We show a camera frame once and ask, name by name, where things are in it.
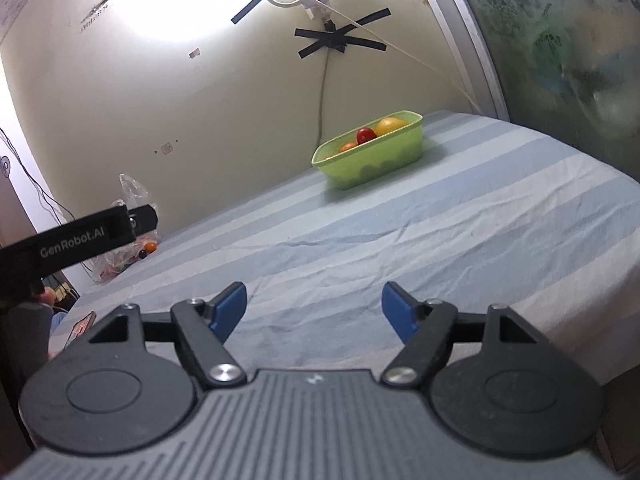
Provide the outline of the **clear plastic bag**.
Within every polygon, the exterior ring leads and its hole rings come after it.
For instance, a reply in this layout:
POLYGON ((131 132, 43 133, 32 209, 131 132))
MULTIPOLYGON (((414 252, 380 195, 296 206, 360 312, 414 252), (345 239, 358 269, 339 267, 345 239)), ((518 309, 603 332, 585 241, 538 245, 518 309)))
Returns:
POLYGON ((111 209, 122 218, 116 219, 113 240, 106 244, 102 254, 86 262, 95 283, 111 281, 148 256, 144 250, 146 243, 160 244, 160 214, 148 190, 128 174, 119 175, 119 184, 122 197, 112 203, 111 209))

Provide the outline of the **small orange fruit in bag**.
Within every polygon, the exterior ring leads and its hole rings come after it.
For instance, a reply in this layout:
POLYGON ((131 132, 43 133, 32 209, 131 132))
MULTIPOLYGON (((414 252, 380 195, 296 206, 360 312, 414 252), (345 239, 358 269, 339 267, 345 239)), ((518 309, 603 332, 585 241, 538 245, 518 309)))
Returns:
POLYGON ((152 254, 152 252, 155 252, 157 250, 157 244, 149 242, 146 243, 144 245, 144 250, 148 253, 148 254, 152 254))

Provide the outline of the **striped blue white bedsheet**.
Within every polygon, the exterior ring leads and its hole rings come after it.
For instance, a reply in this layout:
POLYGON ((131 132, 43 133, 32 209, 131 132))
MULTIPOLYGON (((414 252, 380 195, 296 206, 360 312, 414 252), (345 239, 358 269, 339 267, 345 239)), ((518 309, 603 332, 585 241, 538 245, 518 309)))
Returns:
POLYGON ((145 312, 233 282, 248 306, 227 347, 244 370, 382 370, 400 341, 394 281, 463 312, 507 304, 599 382, 639 362, 639 185, 551 136, 436 113, 423 157, 347 191, 316 170, 166 237, 83 294, 50 340, 123 302, 145 312))

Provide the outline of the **green plastic basket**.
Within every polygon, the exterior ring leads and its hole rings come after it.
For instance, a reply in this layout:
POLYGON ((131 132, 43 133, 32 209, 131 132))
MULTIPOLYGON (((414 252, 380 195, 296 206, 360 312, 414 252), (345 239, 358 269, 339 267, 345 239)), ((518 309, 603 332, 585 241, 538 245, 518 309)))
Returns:
POLYGON ((345 153, 340 147, 357 142, 360 128, 371 128, 384 117, 349 130, 321 144, 311 157, 311 166, 324 174, 334 188, 347 190, 384 174, 416 162, 423 154, 423 116, 411 110, 401 110, 388 116, 406 120, 409 125, 376 138, 345 153))

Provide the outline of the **red tomato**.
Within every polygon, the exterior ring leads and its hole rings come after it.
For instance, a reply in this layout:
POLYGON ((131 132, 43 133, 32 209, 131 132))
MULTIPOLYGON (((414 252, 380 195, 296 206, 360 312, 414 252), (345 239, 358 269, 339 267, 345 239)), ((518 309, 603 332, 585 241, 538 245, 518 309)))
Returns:
POLYGON ((371 128, 360 128, 356 133, 356 141, 358 145, 365 144, 376 138, 376 133, 371 128))

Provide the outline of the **yellow orange fruit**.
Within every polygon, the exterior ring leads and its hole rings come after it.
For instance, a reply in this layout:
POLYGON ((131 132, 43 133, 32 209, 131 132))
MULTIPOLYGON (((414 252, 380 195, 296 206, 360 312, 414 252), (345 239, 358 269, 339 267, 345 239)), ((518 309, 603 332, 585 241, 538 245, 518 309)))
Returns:
POLYGON ((373 128, 373 131, 377 136, 385 136, 386 134, 392 133, 400 128, 404 128, 408 126, 409 123, 406 120, 388 116, 382 118, 373 128))

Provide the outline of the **black tape cross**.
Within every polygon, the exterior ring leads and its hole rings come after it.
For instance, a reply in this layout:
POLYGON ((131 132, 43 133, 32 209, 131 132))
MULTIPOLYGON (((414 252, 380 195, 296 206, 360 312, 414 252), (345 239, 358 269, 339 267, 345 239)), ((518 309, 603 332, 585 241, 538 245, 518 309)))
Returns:
POLYGON ((302 50, 298 51, 298 56, 303 60, 307 56, 312 55, 322 49, 329 49, 344 53, 348 46, 355 46, 385 52, 387 46, 386 44, 384 44, 384 42, 350 36, 350 33, 356 30, 359 26, 369 25, 376 21, 382 20, 383 18, 388 18, 391 15, 392 12, 390 12, 390 9, 384 8, 382 10, 370 13, 363 18, 360 18, 357 21, 356 25, 347 24, 340 28, 337 28, 333 21, 329 20, 326 22, 326 24, 323 25, 323 30, 296 28, 294 30, 295 37, 312 40, 312 44, 308 44, 307 47, 304 47, 302 50))

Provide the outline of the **frosted glass window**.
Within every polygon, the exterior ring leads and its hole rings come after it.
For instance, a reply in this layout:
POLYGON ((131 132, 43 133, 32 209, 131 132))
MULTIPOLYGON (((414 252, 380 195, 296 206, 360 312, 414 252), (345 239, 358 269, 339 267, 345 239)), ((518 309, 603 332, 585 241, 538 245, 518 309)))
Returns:
POLYGON ((639 175, 639 0, 465 0, 512 122, 639 175))

